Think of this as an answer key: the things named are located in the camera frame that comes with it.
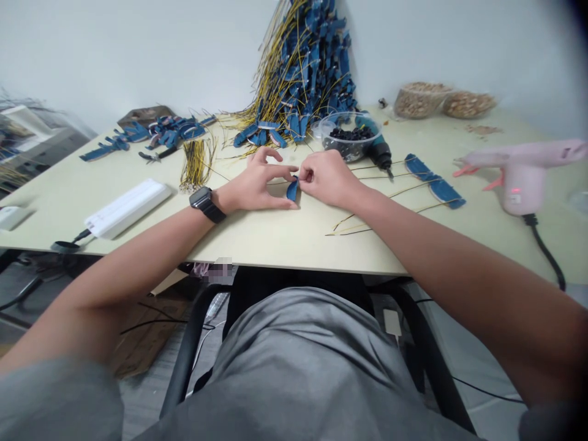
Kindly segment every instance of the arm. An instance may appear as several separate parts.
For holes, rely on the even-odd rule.
[[[227,215],[239,209],[296,208],[270,196],[266,184],[298,167],[268,165],[277,151],[262,148],[235,179],[213,192]],[[108,363],[130,307],[184,261],[214,224],[200,211],[184,208],[100,259],[75,279],[33,327],[0,360],[0,374],[42,360],[79,356]]]
[[[301,189],[362,218],[412,277],[498,359],[528,405],[573,397],[584,308],[516,262],[362,184],[332,151],[302,164]]]

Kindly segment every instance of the white wall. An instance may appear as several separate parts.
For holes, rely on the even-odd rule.
[[[584,55],[558,0],[341,0],[360,104],[406,81],[491,91],[588,138]],[[276,0],[0,0],[0,84],[102,132],[131,108],[240,110]]]

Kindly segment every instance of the hand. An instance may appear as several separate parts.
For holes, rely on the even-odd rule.
[[[268,164],[268,156],[282,162],[282,156],[276,150],[261,147],[249,158],[247,168],[239,176],[213,191],[213,202],[223,213],[229,214],[238,209],[298,208],[289,199],[271,196],[267,187],[268,182],[274,178],[294,182],[296,178],[290,173],[298,171],[298,167]]]
[[[304,160],[300,189],[329,205],[351,210],[357,193],[367,187],[349,170],[336,150],[316,152]]]

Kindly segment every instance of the person's left hand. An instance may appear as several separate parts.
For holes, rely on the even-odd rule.
[[[268,164],[268,156],[282,162],[282,156],[276,150],[261,147],[249,158],[247,168],[239,176],[213,191],[213,202],[223,213],[229,214],[238,209],[298,208],[296,203],[289,199],[270,195],[267,187],[268,182],[274,178],[294,182],[296,178],[290,173],[297,172],[298,167]]]

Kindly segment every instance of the watch strap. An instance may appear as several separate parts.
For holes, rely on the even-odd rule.
[[[199,208],[200,211],[215,224],[221,223],[227,217],[227,215],[224,214],[210,199],[202,201],[202,204],[199,204],[197,208]]]

